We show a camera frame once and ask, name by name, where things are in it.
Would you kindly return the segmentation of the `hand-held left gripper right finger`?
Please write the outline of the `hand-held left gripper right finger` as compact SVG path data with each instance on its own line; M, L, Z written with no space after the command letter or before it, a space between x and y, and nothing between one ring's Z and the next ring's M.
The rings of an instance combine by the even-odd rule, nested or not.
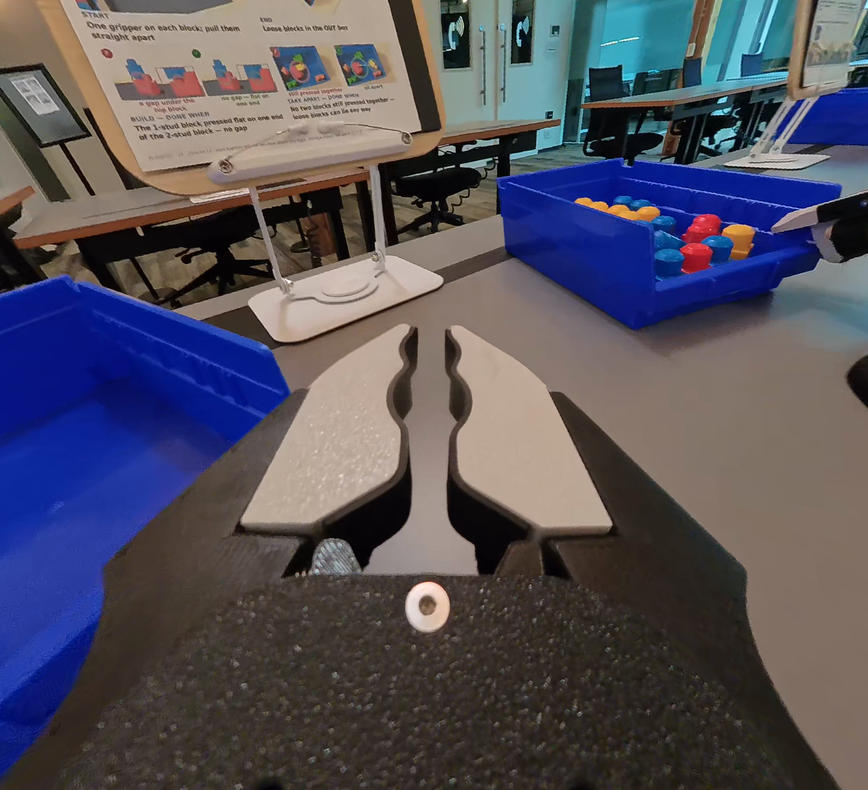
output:
M493 574L509 547L608 536L613 519L548 386L463 326L444 334L450 381L447 511Z

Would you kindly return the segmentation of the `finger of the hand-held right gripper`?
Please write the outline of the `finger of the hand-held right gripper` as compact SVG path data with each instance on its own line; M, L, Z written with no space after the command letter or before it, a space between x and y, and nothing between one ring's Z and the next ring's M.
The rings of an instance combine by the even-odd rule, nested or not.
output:
M843 264L867 255L867 221L830 221L813 227L812 233L827 263Z
M840 197L830 202L794 210L783 216L772 226L773 233L783 233L792 230L814 228L819 225L831 226L836 221L867 216L867 191L861 191L851 196Z

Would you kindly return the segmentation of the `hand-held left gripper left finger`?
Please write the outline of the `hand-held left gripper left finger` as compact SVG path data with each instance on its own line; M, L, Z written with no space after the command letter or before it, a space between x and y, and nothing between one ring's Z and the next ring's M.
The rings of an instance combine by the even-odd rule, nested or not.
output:
M360 565L410 516L406 416L418 329L399 323L310 384L241 515L241 530L344 541Z

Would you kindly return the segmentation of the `pile of colourful toy blocks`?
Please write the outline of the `pile of colourful toy blocks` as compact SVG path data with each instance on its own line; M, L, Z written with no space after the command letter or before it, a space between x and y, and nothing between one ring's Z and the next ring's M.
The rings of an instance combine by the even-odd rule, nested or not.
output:
M654 234L654 267L659 282L744 260L754 250L757 232L753 227L725 225L715 214L679 221L648 200L628 196L616 197L612 203L579 197L575 203L649 228Z

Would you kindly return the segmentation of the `blue plastic bin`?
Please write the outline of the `blue plastic bin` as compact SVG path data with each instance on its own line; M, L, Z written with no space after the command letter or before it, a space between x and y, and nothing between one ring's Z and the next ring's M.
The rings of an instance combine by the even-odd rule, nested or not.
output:
M289 394L259 342L67 276L1 298L1 768L90 651L104 565Z
M819 262L810 232L773 234L786 214L842 196L840 184L621 159L500 178L505 248L631 329L773 291ZM649 200L678 232L702 214L755 230L747 258L664 281L652 231L576 204L578 198Z
M848 87L816 98L791 145L867 146L867 87Z

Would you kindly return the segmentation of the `wood-edged grey desk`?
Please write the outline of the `wood-edged grey desk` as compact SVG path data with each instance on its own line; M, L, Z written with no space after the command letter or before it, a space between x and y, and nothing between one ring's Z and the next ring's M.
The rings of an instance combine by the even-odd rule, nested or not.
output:
M770 102L781 103L786 93L787 74L778 71L618 99L587 101L582 103L581 109L605 115L624 111L630 116L664 112L671 123L685 124L678 134L675 162L691 165L700 155L701 133L711 114L730 112L740 116L735 125L736 142L733 145L734 150L739 150L754 134L763 106Z
M441 138L438 147L425 155L383 165L382 182L388 175L418 176L435 165L447 165L450 155L440 154L441 149L455 149L454 156L463 162L480 160L496 161L500 177L510 174L510 158L516 152L530 149L531 137L543 130L558 131L559 119L496 121L464 124L450 127ZM335 254L340 260L350 257L340 207L324 194L347 185L358 185L357 204L362 221L363 243L367 250L373 249L374 223L370 177L361 168L327 176L292 179L288 183L266 185L259 190L261 203L277 201L275 211L289 207L286 219L301 220L308 217L326 216L328 232L335 245ZM109 264L131 257L156 253L175 245L176 237L166 230L182 222L206 224L226 210L246 207L251 202L246 189L237 188L197 197L170 195L155 188L137 188L88 200L53 202L47 210L36 213L17 232L12 244L19 250L36 249L48 244L76 242L84 263L102 286L120 290L109 269Z

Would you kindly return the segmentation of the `black office chair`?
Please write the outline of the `black office chair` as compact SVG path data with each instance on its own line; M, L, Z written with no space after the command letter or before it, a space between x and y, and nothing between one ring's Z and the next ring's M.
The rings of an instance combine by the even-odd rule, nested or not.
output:
M623 67L590 68L589 90L591 103L604 103L626 95ZM588 130L582 143L582 152L589 157L622 159L633 165L638 155L657 150L664 136L643 129L647 108L626 106L590 108Z
M450 198L478 188L482 180L480 171L473 167L448 165L444 169L408 175L398 165L390 165L389 183L393 195L411 199L418 209L428 207L423 214L397 229L396 234L418 232L426 224L431 233L438 232L442 224L462 226L464 220L451 210Z

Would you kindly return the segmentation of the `dark phone icon door panel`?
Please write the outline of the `dark phone icon door panel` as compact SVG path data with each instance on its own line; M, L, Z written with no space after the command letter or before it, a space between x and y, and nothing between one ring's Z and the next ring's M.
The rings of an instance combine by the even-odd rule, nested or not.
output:
M445 71L472 67L471 0L439 0L442 61Z
M533 62L536 5L537 0L511 0L511 66L525 66Z

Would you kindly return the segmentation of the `black floor sign stand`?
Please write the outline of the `black floor sign stand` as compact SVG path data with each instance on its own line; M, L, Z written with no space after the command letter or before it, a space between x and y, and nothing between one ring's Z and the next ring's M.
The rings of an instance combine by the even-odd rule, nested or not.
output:
M90 196L94 190L68 145L91 131L43 64L1 68L1 97L40 150L59 147Z

